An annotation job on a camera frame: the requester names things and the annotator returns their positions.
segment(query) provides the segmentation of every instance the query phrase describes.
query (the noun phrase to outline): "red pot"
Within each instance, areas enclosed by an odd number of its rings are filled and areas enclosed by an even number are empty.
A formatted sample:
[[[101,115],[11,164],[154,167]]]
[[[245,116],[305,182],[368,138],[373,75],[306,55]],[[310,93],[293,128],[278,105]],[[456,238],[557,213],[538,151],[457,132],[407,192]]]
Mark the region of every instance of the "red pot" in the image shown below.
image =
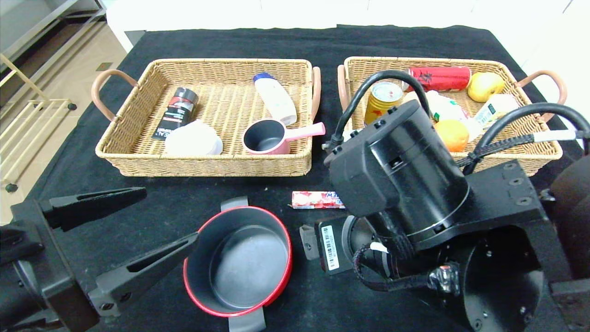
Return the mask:
[[[228,317],[230,331],[258,332],[266,328],[263,307],[291,275],[289,233],[274,214],[248,206],[246,197],[223,202],[221,209],[201,226],[184,261],[185,288],[203,311]]]

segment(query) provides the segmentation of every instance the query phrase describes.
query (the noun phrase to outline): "table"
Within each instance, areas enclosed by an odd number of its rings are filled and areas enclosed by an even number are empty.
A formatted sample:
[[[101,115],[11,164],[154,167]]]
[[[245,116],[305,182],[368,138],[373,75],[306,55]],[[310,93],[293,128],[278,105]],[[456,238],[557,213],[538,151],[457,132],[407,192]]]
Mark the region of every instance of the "table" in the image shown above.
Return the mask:
[[[352,272],[328,277],[318,261],[307,261],[298,228],[318,219],[344,216],[340,210],[292,210],[293,190],[330,190],[320,142],[330,135],[342,110],[337,98],[336,67],[349,56],[480,58],[504,63],[517,80],[525,77],[514,60],[486,30],[455,26],[444,29],[341,26],[326,30],[186,30],[147,32],[119,69],[139,78],[157,58],[245,57],[305,58],[322,69],[318,121],[327,134],[313,140],[313,167],[296,178],[133,178],[123,177],[94,147],[108,121],[90,105],[56,153],[28,198],[50,198],[130,186],[147,188],[147,199],[56,237],[85,291],[93,278],[123,261],[195,231],[219,210],[219,203],[247,195],[250,203],[282,219],[293,240],[293,273],[285,292],[265,309],[267,331],[465,331],[410,292],[378,293],[365,288]],[[543,101],[531,84],[525,91]],[[101,91],[113,110],[123,103],[129,85],[110,79]],[[557,117],[550,126],[562,128]],[[545,188],[563,168],[581,156],[574,142],[562,144],[564,157],[532,179]],[[551,313],[534,325],[550,324]],[[95,331],[227,331],[227,321],[194,306],[176,267],[118,318],[107,318]]]

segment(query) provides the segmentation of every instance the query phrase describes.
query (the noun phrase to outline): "orange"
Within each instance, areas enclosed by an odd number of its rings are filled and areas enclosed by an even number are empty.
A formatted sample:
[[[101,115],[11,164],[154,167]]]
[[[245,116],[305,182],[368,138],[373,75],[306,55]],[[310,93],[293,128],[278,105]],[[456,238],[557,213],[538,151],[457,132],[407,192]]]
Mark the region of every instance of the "orange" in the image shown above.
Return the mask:
[[[451,152],[462,152],[467,146],[469,131],[459,120],[441,120],[434,125],[438,136]]]

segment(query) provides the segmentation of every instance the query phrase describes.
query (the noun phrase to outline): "gold can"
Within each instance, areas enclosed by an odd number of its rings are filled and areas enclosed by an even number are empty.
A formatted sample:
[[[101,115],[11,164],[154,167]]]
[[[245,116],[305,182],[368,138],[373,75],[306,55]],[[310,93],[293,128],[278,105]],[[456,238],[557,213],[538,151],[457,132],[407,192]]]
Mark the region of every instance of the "gold can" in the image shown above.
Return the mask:
[[[371,94],[367,101],[365,111],[365,125],[375,121],[388,109],[399,106],[402,103],[402,89],[395,83],[381,82],[371,88]]]

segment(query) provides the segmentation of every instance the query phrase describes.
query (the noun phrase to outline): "yellow pear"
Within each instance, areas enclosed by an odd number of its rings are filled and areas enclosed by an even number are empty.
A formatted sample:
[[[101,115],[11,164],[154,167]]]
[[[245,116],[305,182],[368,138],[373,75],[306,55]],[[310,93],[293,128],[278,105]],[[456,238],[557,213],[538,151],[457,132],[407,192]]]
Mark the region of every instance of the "yellow pear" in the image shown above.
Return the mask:
[[[501,93],[504,80],[496,73],[475,73],[471,77],[467,94],[476,102],[485,103],[493,94]]]

